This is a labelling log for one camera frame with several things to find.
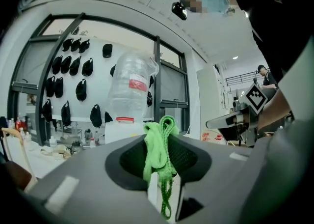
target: railing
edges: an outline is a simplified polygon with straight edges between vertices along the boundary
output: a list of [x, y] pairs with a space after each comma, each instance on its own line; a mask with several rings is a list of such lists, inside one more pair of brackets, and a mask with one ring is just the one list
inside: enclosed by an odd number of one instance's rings
[[254, 78], [257, 79], [258, 83], [264, 80], [264, 77], [262, 77], [258, 73], [256, 74], [256, 72], [254, 71], [254, 72], [246, 73], [243, 75], [226, 78], [226, 83], [227, 83], [227, 86], [231, 86], [235, 84], [243, 84], [243, 83], [253, 82]]

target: black t-shirt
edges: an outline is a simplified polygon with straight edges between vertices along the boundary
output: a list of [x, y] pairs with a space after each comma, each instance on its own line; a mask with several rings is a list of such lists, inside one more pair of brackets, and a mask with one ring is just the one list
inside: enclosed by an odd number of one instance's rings
[[277, 82], [313, 33], [312, 0], [237, 0], [249, 14], [254, 39]]
[[266, 76], [264, 77], [263, 85], [276, 85], [276, 80], [274, 79], [273, 75], [270, 72], [267, 72]]

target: window frame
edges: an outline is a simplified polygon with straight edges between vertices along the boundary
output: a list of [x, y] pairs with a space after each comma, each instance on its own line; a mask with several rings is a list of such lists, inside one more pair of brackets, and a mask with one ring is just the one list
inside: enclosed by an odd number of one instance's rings
[[[49, 25], [55, 20], [55, 19], [74, 19], [72, 23], [64, 30], [62, 34], [53, 34], [53, 35], [42, 35], [44, 31], [49, 27]], [[103, 18], [98, 16], [91, 16], [86, 15], [85, 13], [81, 13], [79, 15], [49, 15], [42, 23], [41, 25], [34, 31], [26, 45], [24, 46], [18, 61], [16, 63], [16, 66], [13, 71], [13, 75], [11, 77], [11, 86], [9, 89], [8, 94], [8, 101], [7, 101], [7, 116], [8, 118], [14, 118], [16, 119], [18, 117], [18, 98], [19, 93], [27, 93], [36, 95], [36, 110], [35, 110], [35, 120], [36, 120], [36, 131], [37, 131], [37, 139], [39, 145], [44, 145], [45, 141], [50, 138], [50, 123], [47, 123], [44, 118], [41, 117], [41, 109], [44, 99], [44, 92], [45, 92], [45, 82], [48, 77], [49, 70], [52, 66], [52, 62], [59, 50], [59, 48], [62, 46], [64, 40], [67, 38], [69, 34], [72, 34], [73, 31], [80, 25], [80, 23], [83, 20], [91, 20], [91, 21], [98, 21], [98, 22], [104, 22], [111, 25], [116, 25], [124, 29], [131, 30], [133, 32], [136, 32], [138, 34], [141, 34], [142, 36], [145, 36], [151, 40], [154, 41], [154, 53], [155, 53], [155, 61], [158, 63], [159, 68], [161, 65], [167, 66], [174, 71], [180, 72], [181, 74], [184, 74], [184, 85], [185, 85], [185, 97], [186, 102], [182, 101], [167, 101], [167, 100], [161, 100], [161, 74], [160, 71], [155, 77], [155, 83], [154, 83], [154, 121], [159, 122], [160, 117], [160, 109], [163, 108], [182, 108], [182, 129], [183, 131], [181, 134], [188, 133], [189, 126], [190, 126], [190, 97], [189, 97], [189, 87], [188, 87], [188, 76], [187, 76], [187, 69], [186, 69], [186, 61], [184, 53], [179, 52], [175, 48], [173, 48], [168, 43], [162, 41], [159, 36], [154, 36], [144, 30], [141, 30], [139, 28], [136, 28], [132, 25], [109, 19], [109, 18]], [[47, 61], [45, 63], [45, 66], [43, 68], [39, 83], [34, 84], [27, 84], [22, 82], [17, 82], [16, 77], [18, 74], [18, 70], [21, 66], [21, 63], [25, 57], [25, 54], [27, 52], [28, 47], [33, 42], [45, 42], [45, 41], [55, 41], [55, 45], [52, 48]], [[160, 59], [160, 45], [165, 46], [167, 49], [173, 51], [176, 53], [179, 57], [179, 64], [180, 68], [177, 66], [172, 65], [171, 63], [168, 63], [164, 60]]]

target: person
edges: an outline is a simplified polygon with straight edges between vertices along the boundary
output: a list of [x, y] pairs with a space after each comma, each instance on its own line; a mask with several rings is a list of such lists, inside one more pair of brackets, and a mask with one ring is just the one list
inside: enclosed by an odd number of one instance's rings
[[277, 88], [276, 80], [274, 79], [271, 72], [269, 72], [264, 65], [259, 65], [257, 68], [257, 73], [264, 77], [263, 85], [260, 86], [261, 89], [265, 88]]
[[[313, 32], [313, 22], [302, 10], [312, 0], [180, 0], [191, 12], [227, 12], [230, 5], [244, 10], [251, 23], [253, 38], [277, 83], [293, 66]], [[290, 112], [279, 89], [260, 113], [258, 129]]]

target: table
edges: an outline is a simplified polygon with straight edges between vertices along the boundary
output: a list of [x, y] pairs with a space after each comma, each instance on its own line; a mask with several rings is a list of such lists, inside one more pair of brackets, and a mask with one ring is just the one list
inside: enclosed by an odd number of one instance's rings
[[[19, 139], [15, 137], [7, 137], [7, 142], [12, 161], [17, 163], [24, 169], [28, 170], [25, 159], [22, 155], [22, 149], [19, 143]], [[53, 171], [56, 167], [58, 167], [65, 161], [63, 158], [61, 158], [60, 160], [55, 160], [52, 156], [44, 156], [40, 153], [40, 149], [45, 149], [48, 152], [51, 151], [51, 148], [49, 146], [40, 146], [36, 142], [32, 142], [31, 149], [29, 149], [27, 146], [25, 147], [30, 166], [37, 178], [45, 177], [48, 173]]]

